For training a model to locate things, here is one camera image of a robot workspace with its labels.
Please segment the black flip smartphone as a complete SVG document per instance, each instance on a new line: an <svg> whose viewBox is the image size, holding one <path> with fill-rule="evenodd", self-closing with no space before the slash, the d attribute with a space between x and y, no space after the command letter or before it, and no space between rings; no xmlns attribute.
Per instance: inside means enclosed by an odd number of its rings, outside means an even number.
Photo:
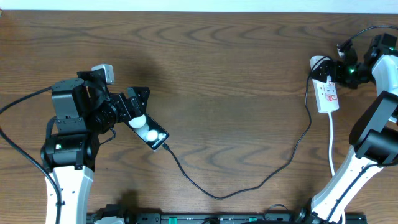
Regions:
<svg viewBox="0 0 398 224"><path fill-rule="evenodd" d="M135 117L125 124L154 151L169 138L169 133L148 114Z"/></svg>

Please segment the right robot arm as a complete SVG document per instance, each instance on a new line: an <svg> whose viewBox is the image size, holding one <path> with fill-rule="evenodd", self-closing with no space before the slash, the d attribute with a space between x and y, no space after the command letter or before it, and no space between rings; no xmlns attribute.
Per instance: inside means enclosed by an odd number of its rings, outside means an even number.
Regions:
<svg viewBox="0 0 398 224"><path fill-rule="evenodd" d="M377 97L353 126L348 155L326 187L313 196L294 218L295 223L345 223L345 208L365 183L385 167L397 165L397 37L373 37L363 62L348 39L337 47L340 60L310 59L308 80L313 82L320 113L337 110L334 85L355 89L373 82Z"/></svg>

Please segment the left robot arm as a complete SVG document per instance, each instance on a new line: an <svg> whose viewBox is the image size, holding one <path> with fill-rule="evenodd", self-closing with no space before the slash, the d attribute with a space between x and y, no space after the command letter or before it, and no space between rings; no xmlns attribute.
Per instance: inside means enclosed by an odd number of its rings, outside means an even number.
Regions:
<svg viewBox="0 0 398 224"><path fill-rule="evenodd" d="M125 123L155 148L158 130L146 114L148 87L130 87L127 93L110 93L104 78L74 78L52 86L56 117L47 125L41 159L47 185L46 223L86 223L87 205L94 180L99 135Z"/></svg>

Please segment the white USB charger adapter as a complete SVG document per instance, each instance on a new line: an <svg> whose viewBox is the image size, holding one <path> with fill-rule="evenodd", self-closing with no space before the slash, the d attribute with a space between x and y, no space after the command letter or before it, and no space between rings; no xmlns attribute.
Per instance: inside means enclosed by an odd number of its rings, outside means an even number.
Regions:
<svg viewBox="0 0 398 224"><path fill-rule="evenodd" d="M321 55L313 56L310 59L311 71L313 72L324 60L328 59L329 58L327 56L321 56Z"/></svg>

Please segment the white power strip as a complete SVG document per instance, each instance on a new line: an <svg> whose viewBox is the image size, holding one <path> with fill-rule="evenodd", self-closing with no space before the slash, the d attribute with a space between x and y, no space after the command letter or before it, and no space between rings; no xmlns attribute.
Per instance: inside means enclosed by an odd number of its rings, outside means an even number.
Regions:
<svg viewBox="0 0 398 224"><path fill-rule="evenodd" d="M331 80L331 76L327 76L326 82L312 80L317 109L319 113L332 113L339 109L336 85Z"/></svg>

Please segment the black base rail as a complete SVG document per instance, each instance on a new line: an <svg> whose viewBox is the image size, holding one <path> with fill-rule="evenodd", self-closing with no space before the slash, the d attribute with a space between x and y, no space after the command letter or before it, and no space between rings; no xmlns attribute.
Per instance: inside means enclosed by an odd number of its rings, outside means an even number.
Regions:
<svg viewBox="0 0 398 224"><path fill-rule="evenodd" d="M123 217L102 216L99 214L88 215L87 224L94 223L132 223L132 224L241 224L241 223L294 223L293 215L289 212L270 212L265 215L179 215L140 213L136 215L127 214Z"/></svg>

